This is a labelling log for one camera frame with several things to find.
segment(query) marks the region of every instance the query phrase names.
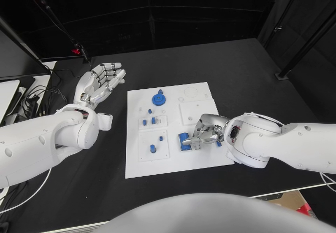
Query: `black pole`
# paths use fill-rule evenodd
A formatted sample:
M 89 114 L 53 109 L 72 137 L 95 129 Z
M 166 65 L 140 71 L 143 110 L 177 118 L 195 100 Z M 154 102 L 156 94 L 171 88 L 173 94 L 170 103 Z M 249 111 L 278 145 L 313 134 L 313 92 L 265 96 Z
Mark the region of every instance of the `black pole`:
M 272 31 L 271 31 L 271 35 L 270 35 L 270 37 L 268 37 L 268 39 L 267 39 L 267 41 L 265 41 L 264 49 L 267 49 L 268 44 L 270 44 L 270 42 L 271 42 L 271 39 L 272 39 L 275 33 L 277 33 L 277 32 L 281 30 L 281 28 L 283 28 L 281 23 L 283 23 L 283 20 L 284 20 L 284 18 L 285 18 L 285 15 L 287 15 L 287 12 L 288 12 L 288 9 L 290 9 L 290 6 L 291 6 L 293 2 L 294 2 L 294 0 L 290 0 L 290 1 L 288 1 L 288 4 L 287 4 L 287 6 L 285 6 L 285 10 L 284 10 L 284 12 L 283 12 L 283 14 L 281 14 L 281 17 L 280 17 L 280 19 L 278 19 L 278 22 L 277 22 L 277 24 L 275 24 L 275 26 L 274 26 L 274 29 L 272 29 Z
M 333 11 L 330 16 L 327 17 L 327 19 L 323 22 L 320 28 L 317 29 L 317 31 L 314 32 L 314 34 L 310 37 L 308 41 L 306 42 L 304 46 L 301 47 L 300 51 L 294 55 L 294 57 L 293 57 L 291 61 L 288 62 L 285 68 L 283 69 L 283 71 L 278 74 L 275 74 L 275 77 L 277 77 L 278 80 L 288 79 L 287 74 L 293 70 L 297 63 L 301 61 L 304 55 L 307 54 L 307 52 L 313 48 L 313 46 L 317 43 L 317 41 L 320 40 L 321 36 L 329 32 L 329 30 L 332 29 L 332 27 L 334 25 L 336 25 L 336 10 Z
M 40 0 L 40 3 L 46 6 L 46 11 L 47 11 L 47 13 L 49 13 L 49 16 L 50 16 L 52 21 L 55 20 L 55 25 L 56 25 L 56 27 L 59 27 L 59 29 L 60 29 L 60 30 L 63 31 L 63 33 L 66 34 L 66 36 L 68 36 L 71 42 L 73 43 L 75 48 L 81 50 L 81 53 L 82 53 L 82 55 L 84 55 L 85 61 L 89 63 L 91 58 L 89 58 L 88 52 L 86 52 L 86 50 L 84 49 L 81 43 L 79 43 L 79 42 L 73 39 L 73 37 L 71 36 L 71 34 L 69 34 L 69 32 L 68 32 L 68 30 L 66 30 L 66 28 L 65 28 L 62 22 L 60 22 L 59 19 L 58 19 L 56 14 L 53 13 L 53 11 L 52 11 L 52 9 L 50 9 L 50 6 L 49 6 L 46 0 Z

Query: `white cable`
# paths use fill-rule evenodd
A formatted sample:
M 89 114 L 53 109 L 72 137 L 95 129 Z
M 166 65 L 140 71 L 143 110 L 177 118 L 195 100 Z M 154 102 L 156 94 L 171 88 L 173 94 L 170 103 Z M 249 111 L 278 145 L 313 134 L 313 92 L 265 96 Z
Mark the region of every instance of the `white cable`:
M 324 177 L 336 184 L 336 181 L 324 174 L 324 173 L 321 173 L 320 172 L 320 178 L 321 178 L 321 180 L 323 180 L 323 182 L 324 182 L 324 184 L 327 185 L 327 187 L 336 192 L 336 190 L 330 187 L 330 185 L 327 184 L 327 182 L 326 182 L 326 180 L 324 180 Z
M 278 120 L 275 120 L 274 118 L 271 118 L 271 117 L 268 117 L 268 116 L 264 116 L 264 115 L 261 115 L 261 114 L 258 114 L 258 113 L 245 113 L 245 114 L 244 114 L 244 116 L 249 116 L 249 115 L 262 117 L 262 118 L 265 118 L 267 120 L 270 120 L 270 121 L 272 121 L 272 122 L 275 122 L 275 123 L 278 123 L 278 124 L 281 124 L 281 125 L 284 126 L 284 124 L 283 124 Z
M 13 210 L 16 207 L 19 207 L 20 205 L 23 205 L 23 204 L 32 199 L 32 197 L 33 197 L 33 196 L 36 195 L 36 193 L 40 191 L 40 189 L 42 189 L 42 187 L 43 187 L 43 185 L 45 185 L 45 183 L 46 183 L 46 181 L 47 181 L 49 174 L 50 174 L 50 169 L 49 169 L 49 173 L 47 173 L 46 179 L 45 179 L 45 181 L 43 181 L 43 183 L 42 183 L 39 189 L 36 190 L 36 192 L 34 192 L 33 195 L 30 196 L 30 198 L 29 198 L 23 203 L 20 203 L 19 205 L 16 205 L 14 207 L 9 208 L 7 210 L 3 210 L 3 211 L 0 212 L 0 214 L 3 214 L 4 212 Z

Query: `robotic hand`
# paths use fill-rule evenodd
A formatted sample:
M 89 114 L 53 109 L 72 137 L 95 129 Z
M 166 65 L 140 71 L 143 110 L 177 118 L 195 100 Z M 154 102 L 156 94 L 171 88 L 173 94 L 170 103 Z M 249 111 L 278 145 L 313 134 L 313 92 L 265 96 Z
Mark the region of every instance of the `robotic hand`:
M 203 114 L 184 145 L 225 143 L 228 158 L 239 164 L 264 168 L 270 157 L 297 169 L 336 174 L 336 125 L 291 123 L 249 113 L 228 119 Z
M 56 114 L 0 128 L 0 188 L 37 176 L 94 145 L 99 130 L 111 129 L 112 116 L 94 109 L 124 83 L 120 67 L 104 63 L 82 75 L 73 104 Z

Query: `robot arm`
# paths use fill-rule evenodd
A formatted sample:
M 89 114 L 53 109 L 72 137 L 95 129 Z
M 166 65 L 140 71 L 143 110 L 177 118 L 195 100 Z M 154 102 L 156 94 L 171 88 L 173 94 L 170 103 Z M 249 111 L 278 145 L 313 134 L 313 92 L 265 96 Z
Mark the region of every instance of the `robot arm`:
M 270 157 L 297 169 L 336 173 L 336 125 L 291 123 L 244 114 L 229 120 L 203 114 L 195 128 L 192 143 L 225 143 L 228 157 L 238 163 L 264 168 Z
M 11 186 L 56 166 L 66 157 L 91 148 L 98 131 L 109 130 L 112 116 L 94 109 L 120 83 L 120 63 L 101 64 L 78 82 L 73 104 L 56 114 L 0 128 L 0 188 Z

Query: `black wall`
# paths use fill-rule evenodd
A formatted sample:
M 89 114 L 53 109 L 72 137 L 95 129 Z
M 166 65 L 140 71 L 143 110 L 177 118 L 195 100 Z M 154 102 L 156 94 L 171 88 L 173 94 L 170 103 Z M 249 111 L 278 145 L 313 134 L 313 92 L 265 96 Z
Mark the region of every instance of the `black wall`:
M 69 39 L 33 1 L 4 1 L 0 17 L 40 58 L 71 56 Z M 257 37 L 274 1 L 47 0 L 47 3 L 89 55 L 98 56 Z
M 296 0 L 267 52 L 280 68 L 336 9 L 334 0 Z M 323 123 L 336 123 L 336 27 L 317 42 L 288 74 L 290 81 Z

